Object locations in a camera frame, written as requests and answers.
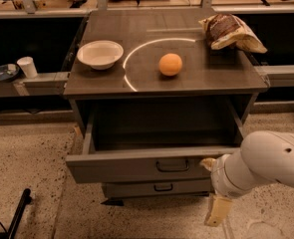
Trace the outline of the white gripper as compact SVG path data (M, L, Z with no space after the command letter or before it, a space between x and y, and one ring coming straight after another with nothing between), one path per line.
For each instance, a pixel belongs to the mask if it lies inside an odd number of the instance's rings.
M204 158L199 164L208 171L212 170L212 185L215 192L219 194L209 194L208 212L204 224L217 227L231 210L232 200L229 198L239 198L251 191L252 173L239 152L225 154L218 159Z

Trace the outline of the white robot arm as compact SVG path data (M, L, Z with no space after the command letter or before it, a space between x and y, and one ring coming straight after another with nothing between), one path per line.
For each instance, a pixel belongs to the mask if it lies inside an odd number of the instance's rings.
M205 158L214 189L209 194L206 226L217 227L232 200L261 185L280 183L294 188L294 133L260 130L250 133L232 154Z

